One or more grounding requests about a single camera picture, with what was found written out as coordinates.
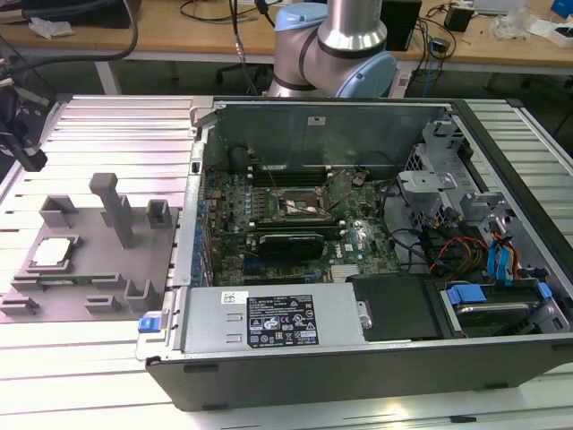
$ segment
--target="barcode sticker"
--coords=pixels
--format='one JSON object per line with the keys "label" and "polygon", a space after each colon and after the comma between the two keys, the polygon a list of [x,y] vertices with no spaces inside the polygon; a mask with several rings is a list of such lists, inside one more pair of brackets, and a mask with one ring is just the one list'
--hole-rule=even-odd
{"label": "barcode sticker", "polygon": [[248,291],[223,291],[221,305],[244,305],[249,297]]}

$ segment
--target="lab floor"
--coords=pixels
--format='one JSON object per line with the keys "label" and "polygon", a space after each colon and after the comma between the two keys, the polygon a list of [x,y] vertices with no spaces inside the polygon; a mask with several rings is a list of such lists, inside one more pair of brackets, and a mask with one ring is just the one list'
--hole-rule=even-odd
{"label": "lab floor", "polygon": [[[124,94],[225,94],[244,95],[243,72],[224,74],[224,81],[215,83],[215,72],[227,64],[178,63],[180,79],[173,81],[169,64],[164,62],[123,61],[114,64]],[[57,93],[102,94],[95,66],[89,63],[53,65],[40,70]],[[445,72],[432,88],[430,97],[460,99],[519,99],[546,130],[552,133],[562,118],[573,109],[573,91],[565,90],[564,76],[535,76],[528,88],[522,88],[524,76],[501,74],[490,90],[483,87],[485,73]],[[26,77],[26,86],[48,95],[46,87],[33,73]],[[421,97],[424,78],[418,78],[407,97]],[[271,73],[258,82],[260,90],[269,87]],[[557,141],[573,153],[573,117],[561,128]],[[0,154],[0,180],[12,160]]]}

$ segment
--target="motherboard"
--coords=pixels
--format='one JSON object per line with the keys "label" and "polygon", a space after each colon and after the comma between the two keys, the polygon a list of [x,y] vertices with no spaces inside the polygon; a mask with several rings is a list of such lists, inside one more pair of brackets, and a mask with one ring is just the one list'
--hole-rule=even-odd
{"label": "motherboard", "polygon": [[213,285],[331,283],[399,271],[378,210],[388,185],[356,169],[206,172]]}

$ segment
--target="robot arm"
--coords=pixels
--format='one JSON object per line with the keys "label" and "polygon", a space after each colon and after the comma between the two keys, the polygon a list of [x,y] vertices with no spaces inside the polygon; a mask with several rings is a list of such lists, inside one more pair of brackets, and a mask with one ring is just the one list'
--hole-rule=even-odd
{"label": "robot arm", "polygon": [[380,97],[396,72],[384,48],[382,0],[283,7],[277,16],[271,97]]}
{"label": "robot arm", "polygon": [[0,81],[0,151],[29,172],[46,165],[39,148],[47,116],[55,102],[19,87],[11,78]]}

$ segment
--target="circuit board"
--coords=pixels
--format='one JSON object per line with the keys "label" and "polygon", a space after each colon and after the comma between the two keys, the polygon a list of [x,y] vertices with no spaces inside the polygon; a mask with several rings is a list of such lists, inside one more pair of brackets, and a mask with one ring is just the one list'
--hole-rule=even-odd
{"label": "circuit board", "polygon": [[[215,286],[344,282],[347,276],[399,271],[386,227],[376,210],[381,181],[339,170],[322,186],[256,187],[247,176],[209,172],[210,243]],[[254,247],[253,226],[269,223],[280,233],[299,233],[301,225],[330,222],[335,238],[318,258],[297,262],[264,261]]]}

